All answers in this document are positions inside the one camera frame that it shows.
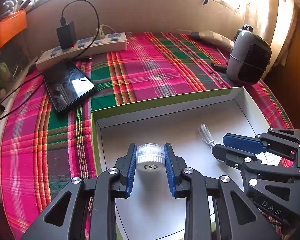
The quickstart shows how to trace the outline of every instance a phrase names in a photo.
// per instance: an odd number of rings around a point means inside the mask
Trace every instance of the orange box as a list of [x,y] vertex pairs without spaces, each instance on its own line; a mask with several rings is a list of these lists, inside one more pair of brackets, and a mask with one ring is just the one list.
[[27,28],[26,11],[21,10],[0,22],[0,48]]

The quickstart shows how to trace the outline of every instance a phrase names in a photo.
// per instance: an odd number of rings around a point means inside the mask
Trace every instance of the black phone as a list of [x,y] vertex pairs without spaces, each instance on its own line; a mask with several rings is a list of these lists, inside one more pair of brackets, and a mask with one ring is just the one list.
[[96,85],[76,67],[63,60],[43,72],[54,110],[63,114],[96,92]]

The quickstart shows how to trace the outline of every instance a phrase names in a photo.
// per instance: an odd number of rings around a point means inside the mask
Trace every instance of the power strip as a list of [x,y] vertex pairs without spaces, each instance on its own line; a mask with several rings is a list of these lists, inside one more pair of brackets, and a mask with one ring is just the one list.
[[[93,37],[78,40],[74,47],[69,49],[62,50],[59,46],[54,49],[47,50],[36,62],[37,69],[42,71],[52,67],[63,59],[75,57],[87,46],[89,46],[92,40]],[[125,33],[107,34],[104,39],[96,40],[80,57],[126,49],[127,37]]]

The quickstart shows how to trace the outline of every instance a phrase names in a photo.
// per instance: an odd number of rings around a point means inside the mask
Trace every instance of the plaid tablecloth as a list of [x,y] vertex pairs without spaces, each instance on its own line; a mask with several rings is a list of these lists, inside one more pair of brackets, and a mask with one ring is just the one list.
[[[91,110],[235,86],[225,74],[209,66],[212,62],[225,65],[212,45],[171,33],[127,33],[127,39],[126,51],[95,55],[90,63],[77,62],[97,84],[98,92],[67,116],[55,115],[42,86],[8,117],[1,145],[1,187],[8,222],[17,240],[72,177],[97,176]],[[14,106],[41,82],[39,77],[24,85]],[[282,106],[262,81],[245,88],[271,127],[292,128]]]

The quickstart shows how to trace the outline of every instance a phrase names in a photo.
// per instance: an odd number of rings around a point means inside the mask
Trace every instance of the open box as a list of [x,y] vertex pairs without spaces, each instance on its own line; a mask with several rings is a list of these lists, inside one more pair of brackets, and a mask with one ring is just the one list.
[[[243,189],[240,171],[218,161],[201,138],[205,123],[216,142],[226,133],[255,137],[269,125],[243,87],[208,90],[156,98],[93,111],[92,136],[97,173],[125,156],[130,143],[171,143],[176,156],[205,176],[228,175]],[[280,157],[260,153],[264,164],[278,165]],[[212,198],[209,197],[214,227]],[[186,199],[172,197],[166,171],[136,169],[128,199],[116,199],[117,238],[124,240],[179,240],[183,238]]]

